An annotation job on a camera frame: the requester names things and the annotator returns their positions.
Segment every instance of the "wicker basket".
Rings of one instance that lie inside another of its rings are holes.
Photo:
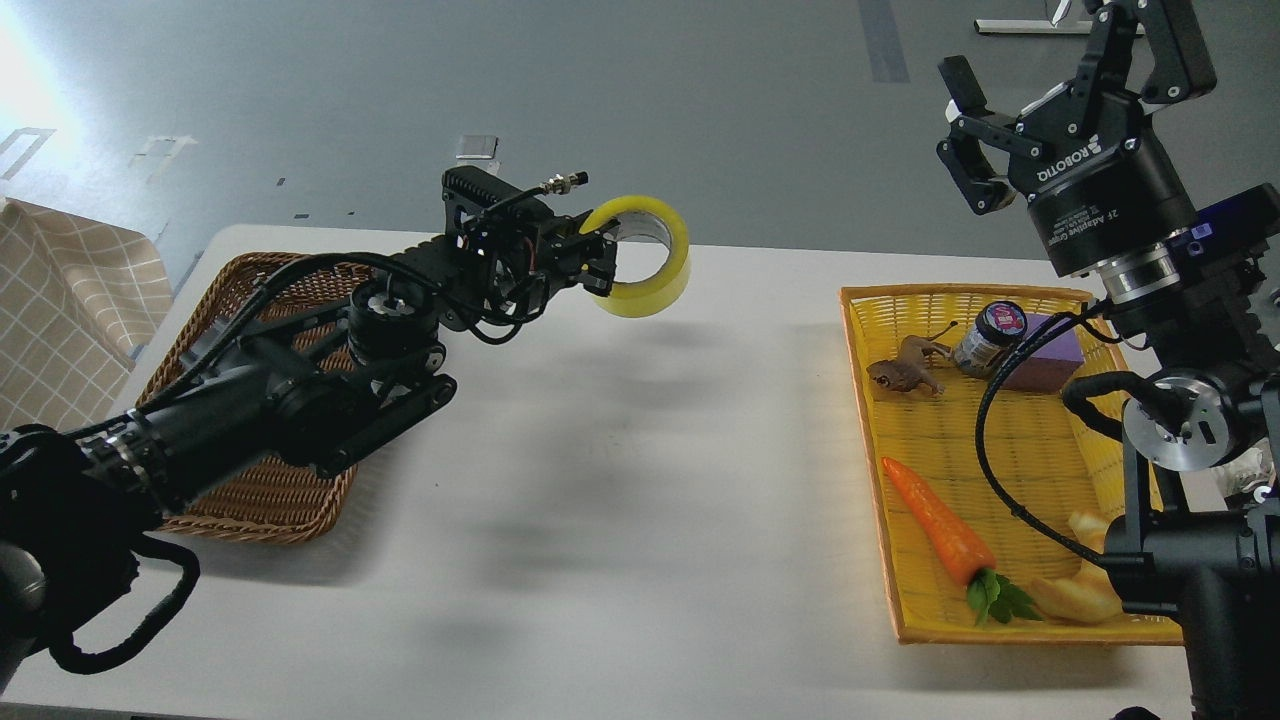
[[[888,483],[878,457],[901,460],[927,478],[947,505],[980,534],[996,553],[1000,571],[1025,585],[1037,577],[1075,574],[1079,559],[1014,519],[987,486],[973,445],[978,401],[987,384],[961,374],[945,360],[931,373],[946,387],[940,397],[925,391],[899,393],[867,377],[876,360],[893,357],[908,334],[927,336],[951,320],[961,327],[940,342],[955,345],[964,323],[995,300],[1012,300],[1028,313],[1074,310],[1089,295],[1064,288],[1024,286],[886,286],[841,290],[849,357],[858,397],[863,442],[872,478],[881,557],[890,611],[899,642],[1180,644],[1180,628],[1166,619],[1123,615],[1097,625],[1015,620],[974,628],[964,588],[942,569],[924,532]],[[1085,363],[1079,374],[1124,369],[1124,357],[1076,329]],[[1119,416],[1120,396],[1098,398]],[[996,477],[1042,520],[1070,537],[1074,510],[1108,518],[1124,509],[1120,446],[1083,427],[1056,395],[1002,392],[987,420],[987,447]]]
[[[228,263],[178,333],[178,340],[143,389],[140,404],[178,378],[183,369],[179,356],[215,318],[233,315],[262,279],[298,258],[302,255],[251,252]],[[358,265],[338,265],[312,273],[282,293],[259,316],[264,320],[284,318],[339,300],[369,277],[369,272]],[[300,336],[296,347],[306,347],[332,327],[308,331]],[[352,361],[342,351],[321,366],[325,370],[352,369]],[[351,468],[332,480],[324,480],[306,468],[285,465],[270,456],[197,501],[186,515],[170,518],[161,529],[237,542],[305,542],[324,534],[338,520],[355,477],[356,468]]]

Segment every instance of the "robotiq logo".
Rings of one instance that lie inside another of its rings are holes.
[[[1062,158],[1057,163],[1053,163],[1052,165],[1044,168],[1043,170],[1037,172],[1036,179],[1041,182],[1048,182],[1052,177],[1057,176],[1062,170],[1075,167],[1075,164],[1083,163],[1089,158],[1101,154],[1102,154],[1102,143],[1100,142],[1098,136],[1093,136],[1089,138],[1089,143],[1085,145],[1084,147],[1078,149],[1075,152],[1071,152],[1070,155]]]

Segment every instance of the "bread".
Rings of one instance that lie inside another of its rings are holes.
[[[1108,523],[1096,512],[1073,512],[1068,520],[1082,544],[1102,552]],[[1096,624],[1124,612],[1106,570],[1085,560],[1070,578],[1036,578],[1027,587],[1044,615]]]

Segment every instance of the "yellow plastic basket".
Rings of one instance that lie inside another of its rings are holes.
[[[1082,291],[1025,286],[882,286],[841,290],[849,359],[854,375],[872,478],[877,529],[890,614],[901,643],[1181,644],[1180,628],[1164,618],[1121,615],[1096,625],[1015,620],[974,626],[964,588],[942,569],[924,532],[896,491],[882,482],[879,457],[895,457],[925,478],[938,496],[995,551],[1000,571],[1025,585],[1033,578],[1071,577],[1079,559],[1012,518],[978,468],[974,420],[987,387],[945,360],[931,374],[945,386],[901,393],[881,388],[867,366],[893,357],[902,338],[929,336],[959,320],[940,342],[955,345],[966,323],[996,300],[1012,300],[1028,313],[1076,310]],[[1084,365],[1078,374],[1124,369],[1115,346],[1076,329]],[[1121,397],[1097,402],[1119,416]],[[1114,518],[1124,510],[1120,446],[1084,428],[1057,395],[1001,392],[987,419],[988,457],[1009,492],[1068,537],[1075,510]]]

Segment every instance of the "toy animal figurine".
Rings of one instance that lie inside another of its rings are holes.
[[[929,355],[951,359],[951,348],[934,341],[957,324],[952,320],[942,332],[929,337],[906,336],[899,347],[897,357],[872,363],[867,368],[867,374],[876,380],[876,384],[895,392],[911,392],[923,383],[929,386],[932,395],[941,395],[942,384],[929,374],[925,361]]]

